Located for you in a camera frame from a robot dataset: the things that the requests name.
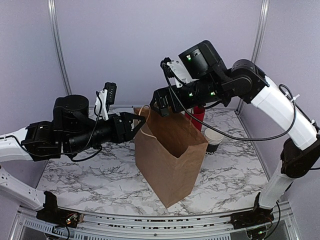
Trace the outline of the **brown paper bag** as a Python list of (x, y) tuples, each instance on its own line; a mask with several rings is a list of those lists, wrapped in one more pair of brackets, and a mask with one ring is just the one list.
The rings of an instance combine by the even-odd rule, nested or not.
[(146, 118), (134, 138), (135, 164), (169, 208), (191, 194), (208, 141), (182, 113), (162, 117), (146, 106), (133, 111)]

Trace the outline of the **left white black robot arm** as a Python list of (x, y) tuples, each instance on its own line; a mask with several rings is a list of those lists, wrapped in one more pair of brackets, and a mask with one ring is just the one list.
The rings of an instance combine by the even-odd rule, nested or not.
[(89, 100), (82, 95), (56, 99), (52, 121), (31, 123), (0, 137), (0, 160), (44, 161), (67, 156), (74, 163), (94, 158), (104, 143), (131, 141), (145, 124), (144, 116), (130, 112), (111, 114), (108, 119), (89, 118)]

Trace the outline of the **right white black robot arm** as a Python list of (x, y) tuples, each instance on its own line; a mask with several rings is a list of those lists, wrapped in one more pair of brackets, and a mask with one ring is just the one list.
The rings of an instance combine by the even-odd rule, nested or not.
[(247, 219), (258, 224), (275, 206), (295, 179), (306, 175), (320, 157), (320, 129), (296, 105), (296, 97), (284, 84), (276, 85), (247, 59), (227, 68), (213, 44), (203, 40), (179, 54), (179, 60), (160, 63), (167, 80), (175, 84), (154, 91), (150, 107), (163, 117), (193, 107), (223, 104), (238, 97), (264, 112), (288, 139), (283, 144), (278, 167), (255, 198)]

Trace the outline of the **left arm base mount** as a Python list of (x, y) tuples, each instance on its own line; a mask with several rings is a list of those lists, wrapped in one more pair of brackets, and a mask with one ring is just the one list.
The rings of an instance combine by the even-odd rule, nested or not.
[(76, 228), (83, 221), (84, 215), (79, 212), (69, 211), (65, 209), (42, 209), (37, 211), (36, 218), (48, 223), (56, 224), (61, 227), (67, 226)]

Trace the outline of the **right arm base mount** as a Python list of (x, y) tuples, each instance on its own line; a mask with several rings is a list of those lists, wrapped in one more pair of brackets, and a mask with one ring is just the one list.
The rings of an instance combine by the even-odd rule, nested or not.
[(268, 222), (272, 222), (274, 220), (274, 215), (271, 214), (258, 214), (255, 215), (250, 211), (233, 213), (230, 216), (230, 223), (233, 225), (235, 230), (253, 227), (261, 224), (265, 224)]

